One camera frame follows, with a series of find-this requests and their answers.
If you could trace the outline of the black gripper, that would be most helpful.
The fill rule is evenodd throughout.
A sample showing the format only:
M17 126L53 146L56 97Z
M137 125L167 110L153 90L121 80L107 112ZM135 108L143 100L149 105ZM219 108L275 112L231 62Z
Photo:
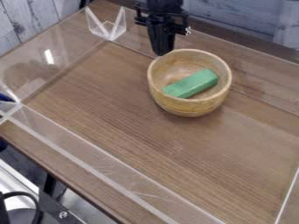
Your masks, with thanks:
M175 34L191 34L183 3L135 3L135 12L135 22L147 26L153 53L167 54L173 49Z

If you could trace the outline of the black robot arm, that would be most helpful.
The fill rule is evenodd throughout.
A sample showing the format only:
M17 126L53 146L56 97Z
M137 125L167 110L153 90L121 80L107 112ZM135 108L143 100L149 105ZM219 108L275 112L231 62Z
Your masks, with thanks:
M183 0L135 0L135 12L135 23L147 27L153 53L165 55L173 49L175 36L191 34Z

